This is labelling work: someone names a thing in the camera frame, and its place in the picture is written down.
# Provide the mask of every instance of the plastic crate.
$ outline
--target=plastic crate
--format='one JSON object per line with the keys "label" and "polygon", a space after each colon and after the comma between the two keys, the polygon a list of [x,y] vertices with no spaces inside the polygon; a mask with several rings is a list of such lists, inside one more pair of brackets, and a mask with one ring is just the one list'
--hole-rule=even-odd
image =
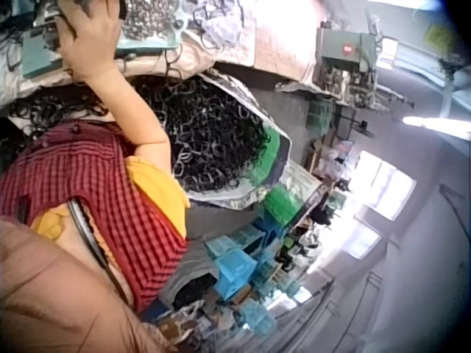
{"label": "plastic crate", "polygon": [[230,250],[237,248],[237,244],[231,238],[223,235],[219,238],[206,242],[206,248],[209,251],[209,255],[213,259],[217,259],[228,253]]}
{"label": "plastic crate", "polygon": [[268,311],[255,300],[248,298],[239,308],[242,320],[250,327],[256,327],[268,315]]}
{"label": "plastic crate", "polygon": [[289,276],[285,271],[279,270],[274,276],[273,280],[277,284],[277,288],[282,292],[286,292],[289,285],[294,281],[294,278]]}
{"label": "plastic crate", "polygon": [[241,249],[232,249],[214,262],[219,269],[219,280],[214,289],[223,299],[229,299],[246,283],[257,262]]}
{"label": "plastic crate", "polygon": [[254,328],[254,333],[259,336],[265,336],[273,332],[277,328],[277,322],[270,315],[267,315]]}
{"label": "plastic crate", "polygon": [[259,230],[259,228],[255,228],[252,225],[248,225],[231,234],[230,238],[240,245],[242,249],[245,249],[263,236],[265,236],[265,232]]}
{"label": "plastic crate", "polygon": [[257,274],[267,280],[273,274],[273,271],[276,271],[277,267],[278,263],[273,259],[260,261],[257,264]]}
{"label": "plastic crate", "polygon": [[298,281],[293,281],[285,290],[288,298],[293,298],[297,292],[300,291],[301,284]]}
{"label": "plastic crate", "polygon": [[276,219],[267,211],[253,221],[253,225],[265,233],[262,247],[267,247],[276,238],[282,238],[286,230],[277,223]]}
{"label": "plastic crate", "polygon": [[269,280],[265,282],[261,287],[257,288],[257,291],[261,296],[271,297],[276,289],[276,283],[272,280]]}

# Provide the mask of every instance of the bright window light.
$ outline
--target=bright window light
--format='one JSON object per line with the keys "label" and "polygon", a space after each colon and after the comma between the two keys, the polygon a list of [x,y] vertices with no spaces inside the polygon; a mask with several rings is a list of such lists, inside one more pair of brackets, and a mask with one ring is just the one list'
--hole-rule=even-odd
{"label": "bright window light", "polygon": [[356,220],[354,220],[354,222],[356,222],[356,227],[349,239],[342,246],[342,249],[354,258],[360,260],[376,245],[380,240],[380,236],[364,224]]}
{"label": "bright window light", "polygon": [[312,298],[312,294],[309,290],[301,286],[296,294],[294,294],[293,299],[298,303],[302,304]]}
{"label": "bright window light", "polygon": [[397,54],[398,42],[392,38],[383,38],[383,51],[381,54],[390,60],[394,60]]}
{"label": "bright window light", "polygon": [[319,265],[321,264],[322,262],[322,258],[319,256],[316,258],[316,261],[314,261],[314,263],[309,266],[308,270],[307,270],[307,274],[312,274],[318,267]]}
{"label": "bright window light", "polygon": [[392,70],[392,64],[396,59],[397,47],[399,43],[393,38],[383,38],[383,51],[378,57],[376,66],[379,68],[387,68]]}
{"label": "bright window light", "polygon": [[361,152],[349,183],[357,197],[392,221],[406,204],[414,186],[415,180],[366,151]]}
{"label": "bright window light", "polygon": [[448,118],[420,118],[418,116],[406,116],[403,123],[412,126],[423,126],[443,134],[470,140],[471,121],[453,120]]}

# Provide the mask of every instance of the workbench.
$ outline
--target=workbench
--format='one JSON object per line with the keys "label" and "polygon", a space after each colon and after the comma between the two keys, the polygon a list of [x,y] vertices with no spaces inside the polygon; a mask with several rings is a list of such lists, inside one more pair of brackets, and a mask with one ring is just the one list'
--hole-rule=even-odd
{"label": "workbench", "polygon": [[[319,0],[241,0],[244,6],[244,31],[240,43],[230,49],[211,50],[201,46],[198,36],[190,31],[183,35],[182,57],[175,66],[183,78],[203,72],[215,62],[255,68],[271,74],[300,81],[315,63],[316,30],[325,17]],[[6,49],[15,56],[21,47]],[[163,56],[139,57],[132,62],[116,60],[125,76],[141,74],[164,75]],[[63,68],[25,79],[19,68],[0,74],[0,106],[19,96],[31,94],[38,86],[66,85],[71,82]]]}

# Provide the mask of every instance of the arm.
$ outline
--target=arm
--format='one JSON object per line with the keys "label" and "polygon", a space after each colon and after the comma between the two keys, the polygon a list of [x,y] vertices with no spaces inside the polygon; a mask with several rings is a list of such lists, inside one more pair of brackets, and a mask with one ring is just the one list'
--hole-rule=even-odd
{"label": "arm", "polygon": [[88,268],[28,227],[0,219],[0,251],[5,352],[173,352]]}
{"label": "arm", "polygon": [[92,0],[88,15],[73,0],[59,0],[67,19],[57,19],[60,53],[74,76],[86,82],[134,143],[135,154],[170,172],[169,137],[147,103],[113,62],[121,30],[118,0]]}

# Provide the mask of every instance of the fabric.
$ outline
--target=fabric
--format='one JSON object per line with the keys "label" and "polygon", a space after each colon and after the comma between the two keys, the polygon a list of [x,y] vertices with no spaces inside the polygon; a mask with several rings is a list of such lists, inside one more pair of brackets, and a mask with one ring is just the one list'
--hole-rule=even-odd
{"label": "fabric", "polygon": [[168,282],[159,292],[159,300],[167,307],[173,307],[178,292],[191,280],[211,274],[219,278],[219,269],[209,257],[203,241],[188,242],[188,250],[183,255],[175,272],[170,276]]}
{"label": "fabric", "polygon": [[[162,210],[180,235],[186,238],[185,209],[190,207],[190,201],[178,181],[141,157],[126,158],[126,167],[131,180]],[[68,216],[70,215],[65,205],[56,207],[38,216],[32,223],[32,229],[44,237],[56,240],[63,232],[61,218]],[[109,248],[104,245],[104,251],[113,257]]]}
{"label": "fabric", "polygon": [[29,202],[27,224],[72,197],[90,211],[141,311],[157,296],[185,252],[185,241],[130,179],[132,144],[115,124],[71,121],[35,141],[0,179],[0,214],[16,217]]}
{"label": "fabric", "polygon": [[131,180],[162,210],[178,232],[186,238],[185,209],[190,201],[178,181],[141,157],[126,158]]}

